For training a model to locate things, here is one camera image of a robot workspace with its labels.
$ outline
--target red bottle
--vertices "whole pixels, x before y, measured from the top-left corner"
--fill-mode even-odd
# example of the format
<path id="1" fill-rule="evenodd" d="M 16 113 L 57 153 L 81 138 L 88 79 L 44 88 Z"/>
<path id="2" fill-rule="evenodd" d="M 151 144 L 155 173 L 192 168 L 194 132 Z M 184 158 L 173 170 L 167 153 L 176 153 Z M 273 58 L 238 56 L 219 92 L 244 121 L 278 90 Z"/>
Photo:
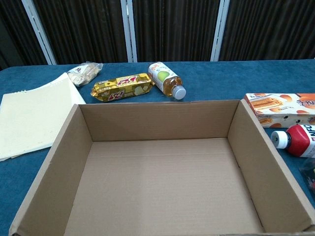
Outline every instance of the red bottle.
<path id="1" fill-rule="evenodd" d="M 297 124 L 286 132 L 274 131 L 271 140 L 276 148 L 285 148 L 294 156 L 315 158 L 315 125 Z"/>

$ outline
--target open cardboard box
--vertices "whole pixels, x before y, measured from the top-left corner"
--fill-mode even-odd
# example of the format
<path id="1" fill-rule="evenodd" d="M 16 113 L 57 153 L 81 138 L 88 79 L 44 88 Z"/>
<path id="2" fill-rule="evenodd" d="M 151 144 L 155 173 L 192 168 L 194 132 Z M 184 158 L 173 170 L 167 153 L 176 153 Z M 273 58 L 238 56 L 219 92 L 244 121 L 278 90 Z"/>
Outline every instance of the open cardboard box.
<path id="1" fill-rule="evenodd" d="M 75 105 L 20 236 L 298 232 L 315 210 L 244 100 Z"/>

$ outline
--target juice bottle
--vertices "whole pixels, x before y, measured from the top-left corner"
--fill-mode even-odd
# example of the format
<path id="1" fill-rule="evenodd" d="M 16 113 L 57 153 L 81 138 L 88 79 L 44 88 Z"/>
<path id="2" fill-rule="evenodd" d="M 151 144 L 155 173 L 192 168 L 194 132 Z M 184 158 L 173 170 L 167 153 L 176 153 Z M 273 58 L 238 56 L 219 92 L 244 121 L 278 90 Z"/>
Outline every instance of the juice bottle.
<path id="1" fill-rule="evenodd" d="M 274 131 L 271 140 L 276 148 L 294 156 L 315 158 L 315 125 L 294 125 L 287 131 Z"/>
<path id="2" fill-rule="evenodd" d="M 181 100 L 186 95 L 182 79 L 162 62 L 149 66 L 149 75 L 157 87 L 166 95 Z"/>

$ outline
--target table surface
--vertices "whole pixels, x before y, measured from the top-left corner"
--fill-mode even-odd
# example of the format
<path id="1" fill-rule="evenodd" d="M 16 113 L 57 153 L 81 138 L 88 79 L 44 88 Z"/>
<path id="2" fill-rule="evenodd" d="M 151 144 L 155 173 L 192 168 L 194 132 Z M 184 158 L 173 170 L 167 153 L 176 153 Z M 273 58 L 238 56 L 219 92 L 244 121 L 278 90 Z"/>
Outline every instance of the table surface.
<path id="1" fill-rule="evenodd" d="M 315 60 L 266 60 L 220 62 L 166 62 L 182 77 L 187 95 L 182 101 L 241 99 L 245 93 L 315 93 Z M 44 85 L 76 65 L 10 67 L 0 71 L 0 101 L 5 93 Z M 149 63 L 107 63 L 89 84 L 78 88 L 86 103 L 101 103 L 91 97 L 95 82 L 147 72 Z M 157 88 L 144 95 L 115 102 L 175 101 Z M 49 148 L 0 162 L 0 236 L 7 235 L 13 218 L 34 180 Z M 315 206 L 299 173 L 305 159 L 279 150 L 286 164 Z"/>

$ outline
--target black curtain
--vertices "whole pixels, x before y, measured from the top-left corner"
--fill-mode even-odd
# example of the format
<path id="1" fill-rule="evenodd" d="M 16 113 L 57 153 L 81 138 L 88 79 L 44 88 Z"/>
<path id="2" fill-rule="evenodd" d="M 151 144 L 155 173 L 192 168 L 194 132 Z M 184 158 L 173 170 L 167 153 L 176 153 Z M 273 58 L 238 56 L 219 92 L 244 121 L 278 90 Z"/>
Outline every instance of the black curtain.
<path id="1" fill-rule="evenodd" d="M 314 0 L 231 0 L 220 60 L 314 57 Z"/>
<path id="2" fill-rule="evenodd" d="M 134 0 L 138 61 L 210 60 L 219 0 Z"/>
<path id="3" fill-rule="evenodd" d="M 0 70 L 47 64 L 20 0 L 0 0 Z"/>
<path id="4" fill-rule="evenodd" d="M 33 0 L 58 64 L 127 61 L 119 0 Z"/>

